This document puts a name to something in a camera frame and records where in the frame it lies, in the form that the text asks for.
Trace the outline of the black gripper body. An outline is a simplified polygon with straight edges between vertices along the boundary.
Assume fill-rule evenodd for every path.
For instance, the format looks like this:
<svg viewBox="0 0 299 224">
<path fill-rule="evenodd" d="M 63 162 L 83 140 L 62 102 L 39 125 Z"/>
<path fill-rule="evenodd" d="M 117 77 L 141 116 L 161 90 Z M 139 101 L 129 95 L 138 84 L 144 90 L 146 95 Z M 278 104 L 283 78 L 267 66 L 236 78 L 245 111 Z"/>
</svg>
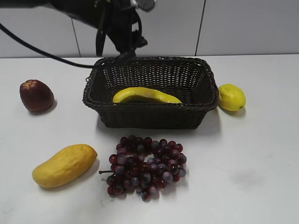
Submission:
<svg viewBox="0 0 299 224">
<path fill-rule="evenodd" d="M 95 8 L 100 11 L 95 43 L 96 55 L 103 55 L 107 37 L 121 56 L 135 56 L 137 48 L 146 46 L 148 41 L 142 35 L 142 22 L 136 11 L 147 10 L 146 6 L 146 0 L 95 1 Z"/>
</svg>

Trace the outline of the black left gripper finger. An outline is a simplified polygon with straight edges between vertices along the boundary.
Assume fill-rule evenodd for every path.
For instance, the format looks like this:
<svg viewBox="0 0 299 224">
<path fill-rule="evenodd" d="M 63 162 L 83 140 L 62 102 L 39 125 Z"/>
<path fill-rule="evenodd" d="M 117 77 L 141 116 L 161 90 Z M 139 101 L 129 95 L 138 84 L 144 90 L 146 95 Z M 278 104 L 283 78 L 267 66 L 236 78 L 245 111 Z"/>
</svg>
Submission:
<svg viewBox="0 0 299 224">
<path fill-rule="evenodd" d="M 129 61 L 134 57 L 136 57 L 136 53 L 133 50 L 129 52 L 121 53 L 119 56 L 114 58 L 114 63 L 120 65 L 126 63 L 127 61 Z"/>
</svg>

